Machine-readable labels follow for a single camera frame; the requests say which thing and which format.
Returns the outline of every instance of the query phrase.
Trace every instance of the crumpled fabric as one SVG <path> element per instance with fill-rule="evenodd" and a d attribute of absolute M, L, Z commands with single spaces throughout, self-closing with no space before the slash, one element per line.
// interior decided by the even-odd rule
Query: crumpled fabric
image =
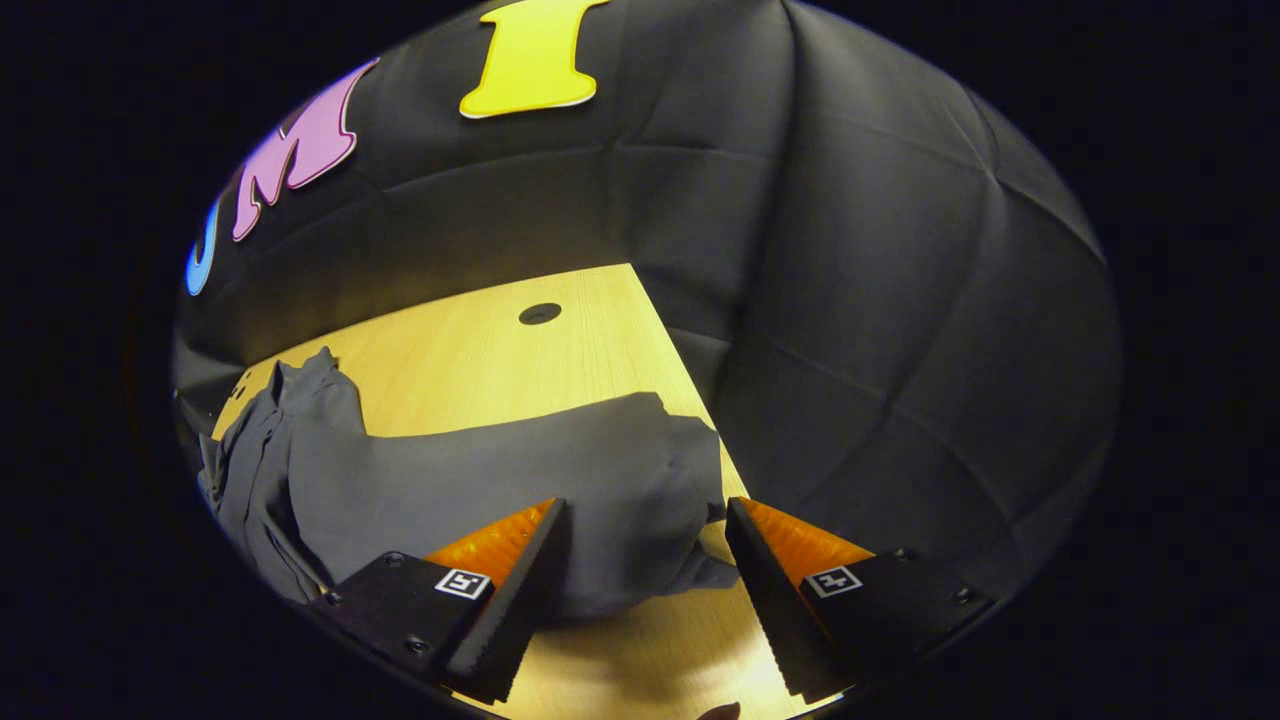
<path fill-rule="evenodd" d="M 365 433 L 357 388 L 325 347 L 302 368 L 278 363 L 223 439 L 201 447 L 210 510 L 246 561 L 298 602 L 383 552 L 426 556 L 549 497 L 568 502 L 572 536 L 553 623 L 737 580 L 698 541 L 726 515 L 718 436 L 668 415 L 652 392 L 379 438 Z"/>

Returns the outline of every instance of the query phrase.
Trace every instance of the screw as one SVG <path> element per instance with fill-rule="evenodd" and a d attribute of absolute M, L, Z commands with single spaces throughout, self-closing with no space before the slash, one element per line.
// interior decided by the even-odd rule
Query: screw
<path fill-rule="evenodd" d="M 428 650 L 431 650 L 431 646 L 417 635 L 404 635 L 404 648 L 413 655 L 424 655 Z"/>

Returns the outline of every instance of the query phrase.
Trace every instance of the pink letter m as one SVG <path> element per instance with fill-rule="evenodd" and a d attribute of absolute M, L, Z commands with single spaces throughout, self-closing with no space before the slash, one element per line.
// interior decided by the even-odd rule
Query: pink letter m
<path fill-rule="evenodd" d="M 297 190 L 351 155 L 356 149 L 356 133 L 347 131 L 347 101 L 356 81 L 375 64 L 376 58 L 317 95 L 298 115 L 288 135 L 284 128 L 278 129 L 250 155 L 241 174 L 232 240 L 244 240 L 262 213 L 261 204 L 253 199 L 255 187 L 268 205 L 275 205 L 280 199 L 284 168 L 291 156 L 293 169 L 289 172 L 288 186 L 289 190 Z"/>

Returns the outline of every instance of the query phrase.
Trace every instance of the wooden table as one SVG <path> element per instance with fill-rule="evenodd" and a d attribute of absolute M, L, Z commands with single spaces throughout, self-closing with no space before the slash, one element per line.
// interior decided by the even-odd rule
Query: wooden table
<path fill-rule="evenodd" d="M 561 315 L 518 322 L 544 302 L 558 304 Z M 457 295 L 305 342 L 244 372 L 214 437 L 265 387 L 276 360 L 301 366 L 323 346 L 360 388 L 371 436 L 521 420 L 640 391 L 714 428 L 630 265 Z M 721 462 L 724 496 L 748 495 L 723 443 Z M 732 561 L 724 523 L 708 525 L 703 542 Z M 695 720 L 735 701 L 744 719 L 780 720 L 835 698 L 806 705 L 787 694 L 740 580 L 728 591 L 653 598 L 609 620 L 538 633 L 508 702 L 458 700 L 512 720 Z"/>

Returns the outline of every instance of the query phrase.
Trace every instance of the hole in table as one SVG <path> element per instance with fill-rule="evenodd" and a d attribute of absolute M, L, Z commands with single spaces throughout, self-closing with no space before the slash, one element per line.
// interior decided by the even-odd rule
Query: hole in table
<path fill-rule="evenodd" d="M 520 322 L 526 325 L 538 325 L 554 320 L 561 313 L 561 306 L 554 302 L 534 305 L 520 314 Z"/>

